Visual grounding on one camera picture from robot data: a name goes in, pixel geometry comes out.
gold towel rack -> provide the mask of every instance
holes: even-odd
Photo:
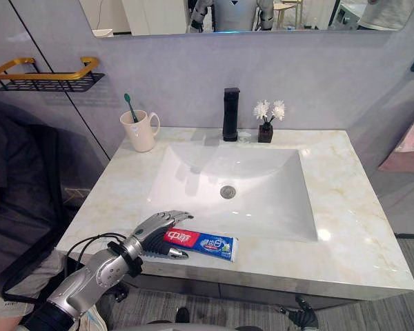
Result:
[[[81,62],[84,67],[77,72],[40,72],[32,57],[13,59],[0,66],[0,91],[85,92],[104,74],[92,72],[99,65],[97,58],[82,57]],[[6,71],[20,64],[31,64],[37,73],[8,74]]]

white artificial flower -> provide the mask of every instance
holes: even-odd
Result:
[[[270,103],[267,100],[258,101],[255,109],[253,109],[253,114],[257,119],[263,119],[267,117],[267,112],[270,107]]]
[[[279,119],[280,121],[284,120],[285,117],[285,104],[284,100],[278,100],[274,102],[274,108],[272,111],[272,115]]]

chair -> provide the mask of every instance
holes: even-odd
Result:
[[[302,25],[302,15],[304,13],[304,0],[281,0],[285,4],[295,4],[296,5],[296,17],[295,17],[295,28],[298,29]],[[300,6],[299,11],[299,24],[297,22],[297,9]]]
[[[287,9],[296,8],[296,25],[297,25],[297,4],[291,4],[291,3],[274,3],[274,9],[278,11],[277,14],[277,28],[279,29],[279,25],[281,27],[284,27],[284,15],[285,11]]]
[[[68,228],[72,217],[68,216],[61,198],[59,174],[59,138],[58,132],[48,126],[32,125],[27,127],[29,133],[40,150],[48,175],[48,187],[55,210],[56,224],[41,237],[31,248],[0,274],[0,297],[5,301],[39,303],[42,299],[34,299],[6,293],[21,280],[25,279],[37,266],[49,256],[53,248]]]

marble countertop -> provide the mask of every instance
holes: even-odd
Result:
[[[157,139],[146,153],[123,141],[58,250],[68,251],[103,232],[130,234],[143,221],[144,201],[170,143],[231,144],[221,140],[220,129],[162,128]],[[183,261],[145,256],[144,273],[360,300],[414,290],[402,251],[345,131],[275,130],[272,143],[263,144],[257,142],[256,130],[240,130],[232,144],[299,151],[318,241],[240,237],[233,263],[194,252]],[[93,243],[85,256],[107,242]]]

toothbrush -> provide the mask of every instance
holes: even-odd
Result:
[[[133,111],[132,105],[130,104],[130,95],[127,93],[124,93],[124,100],[126,100],[126,102],[129,104],[130,112],[132,113],[133,123],[138,123],[139,122],[138,118],[135,115],[135,112]]]

